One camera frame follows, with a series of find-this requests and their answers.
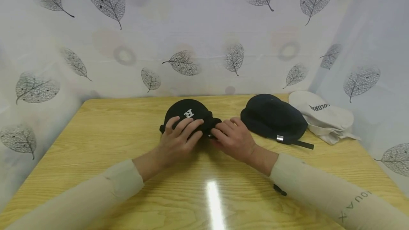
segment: person's left hand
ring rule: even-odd
[[[189,138],[192,132],[204,123],[201,119],[183,119],[173,130],[172,126],[179,118],[176,116],[169,119],[166,123],[165,132],[156,148],[156,155],[163,166],[170,166],[186,158],[203,135],[202,131],[197,131]]]
[[[164,168],[186,158],[202,137],[202,131],[197,131],[189,138],[192,132],[204,123],[203,120],[186,118],[181,120],[173,130],[172,126],[178,120],[178,116],[169,119],[159,145],[148,153],[132,160],[144,182],[164,170]]]

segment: wooden table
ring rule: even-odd
[[[287,100],[288,95],[278,95]],[[193,97],[215,117],[240,115],[251,95]],[[167,109],[183,98],[86,101],[0,216],[0,229],[80,182],[158,144]],[[253,135],[276,152],[302,158],[384,198],[409,214],[409,202],[356,141],[330,146],[307,131],[314,150]],[[159,174],[89,229],[342,229],[316,209],[278,195],[247,165],[200,142],[191,159]]]

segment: black strap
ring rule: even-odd
[[[293,144],[297,145],[297,146],[300,146],[300,147],[305,147],[305,148],[308,148],[308,149],[314,149],[313,144],[302,142],[302,141],[294,141]]]

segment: white backdrop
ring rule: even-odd
[[[115,7],[110,10],[108,3]],[[356,3],[0,0],[0,4],[1,209],[84,100],[308,89],[345,12]],[[65,50],[69,53],[62,55],[62,49],[72,53]],[[184,50],[190,59],[179,57]],[[178,62],[172,67],[165,61]],[[297,68],[301,72],[293,69],[297,64],[302,64]],[[27,136],[33,141],[18,142]]]
[[[354,133],[362,138],[361,144],[374,159],[384,161],[378,161],[379,165],[406,196],[409,196],[408,1],[354,0],[333,40],[333,44],[343,46],[342,51],[330,70],[319,69],[311,86],[329,103],[353,112]],[[369,90],[363,89],[364,93],[350,99],[344,83],[359,66],[377,69],[380,77]]]

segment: arm sleeve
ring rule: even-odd
[[[132,160],[108,168],[37,207],[6,230],[79,230],[143,187]]]
[[[270,179],[283,194],[310,204],[347,230],[407,229],[409,217],[371,192],[280,154]]]

